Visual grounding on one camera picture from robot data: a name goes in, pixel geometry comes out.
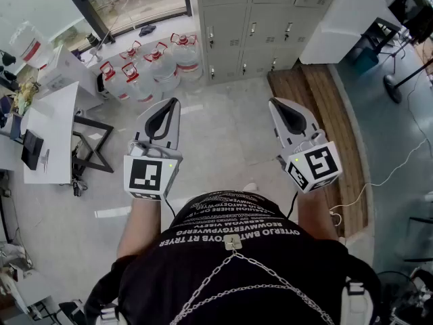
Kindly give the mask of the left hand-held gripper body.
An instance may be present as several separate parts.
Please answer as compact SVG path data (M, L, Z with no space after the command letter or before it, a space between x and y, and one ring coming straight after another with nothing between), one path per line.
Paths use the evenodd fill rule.
M131 197L163 201L183 160L178 150L131 140L124 156L124 190Z

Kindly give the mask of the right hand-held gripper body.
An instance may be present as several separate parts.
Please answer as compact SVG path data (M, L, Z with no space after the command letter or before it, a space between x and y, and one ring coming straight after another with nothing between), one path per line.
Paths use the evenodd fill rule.
M283 148L279 159L283 170L304 194L331 184L342 173L336 145L327 140L322 129L294 148Z

